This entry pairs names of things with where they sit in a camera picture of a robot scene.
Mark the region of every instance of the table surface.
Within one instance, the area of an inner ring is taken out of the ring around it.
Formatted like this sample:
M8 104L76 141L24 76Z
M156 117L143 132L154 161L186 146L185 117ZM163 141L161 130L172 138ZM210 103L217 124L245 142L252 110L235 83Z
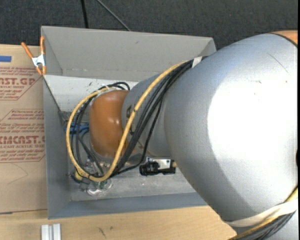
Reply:
M53 220L47 219L47 210L0 214L0 240L41 239L41 225L57 223L63 240L227 240L236 235L211 207L202 206Z

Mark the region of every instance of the black connector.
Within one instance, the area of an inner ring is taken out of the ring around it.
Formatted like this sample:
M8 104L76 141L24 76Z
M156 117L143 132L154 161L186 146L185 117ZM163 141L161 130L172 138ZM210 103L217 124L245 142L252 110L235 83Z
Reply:
M142 176L153 176L157 174L169 175L175 174L176 168L170 166L170 168L160 169L160 166L157 162L147 162L139 166L139 171Z

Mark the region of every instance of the metal box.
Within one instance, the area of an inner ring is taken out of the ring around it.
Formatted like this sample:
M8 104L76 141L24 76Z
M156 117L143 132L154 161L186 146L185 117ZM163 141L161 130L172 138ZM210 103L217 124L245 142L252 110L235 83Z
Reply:
M210 37L43 26L47 75L44 126L48 217L77 217L202 206L206 203L177 169L141 176L136 168L113 177L98 196L80 191L69 177L65 122L74 107L101 85L135 85L167 68L216 51Z

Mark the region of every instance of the cardboard sheet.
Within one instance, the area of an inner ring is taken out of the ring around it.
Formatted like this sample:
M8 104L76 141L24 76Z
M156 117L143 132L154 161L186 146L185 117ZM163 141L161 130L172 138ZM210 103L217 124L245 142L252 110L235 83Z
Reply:
M0 55L0 213L46 209L43 79L20 45Z

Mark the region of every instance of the metal bracket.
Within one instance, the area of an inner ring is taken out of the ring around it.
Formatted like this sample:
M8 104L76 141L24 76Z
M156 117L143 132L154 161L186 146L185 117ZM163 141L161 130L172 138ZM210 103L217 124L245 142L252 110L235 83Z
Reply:
M41 240L61 240L61 224L42 225Z

